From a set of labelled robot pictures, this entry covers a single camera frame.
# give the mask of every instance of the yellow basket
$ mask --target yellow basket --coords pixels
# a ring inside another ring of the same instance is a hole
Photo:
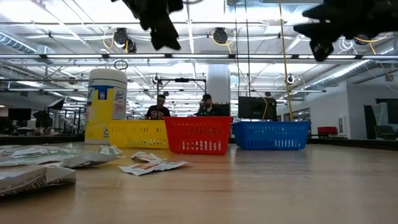
[[[109,141],[120,148],[168,149],[164,121],[108,121]]]

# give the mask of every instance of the cap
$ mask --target cap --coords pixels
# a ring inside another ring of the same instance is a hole
[[[204,94],[201,100],[206,101],[206,100],[210,100],[210,99],[211,99],[210,94]]]

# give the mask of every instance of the table surface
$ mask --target table surface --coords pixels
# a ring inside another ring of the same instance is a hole
[[[86,151],[98,146],[74,144]],[[153,152],[188,161],[140,177],[125,159],[76,171],[76,185],[0,198],[1,223],[377,223],[398,222],[398,153],[309,145],[304,151],[225,156]]]

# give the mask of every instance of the plastic basket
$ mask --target plastic basket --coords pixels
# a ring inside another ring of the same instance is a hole
[[[170,151],[189,154],[225,154],[230,117],[164,118]]]
[[[108,121],[109,141],[120,148],[168,149],[164,121]]]
[[[233,124],[236,144],[242,149],[304,149],[309,122],[250,122]]]

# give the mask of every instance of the man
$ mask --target man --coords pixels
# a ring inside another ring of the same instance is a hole
[[[157,96],[157,105],[150,106],[145,119],[163,119],[170,116],[170,111],[164,106],[166,101],[165,95]]]
[[[214,106],[210,94],[204,94],[200,102],[200,108],[195,116],[222,116],[221,111]]]

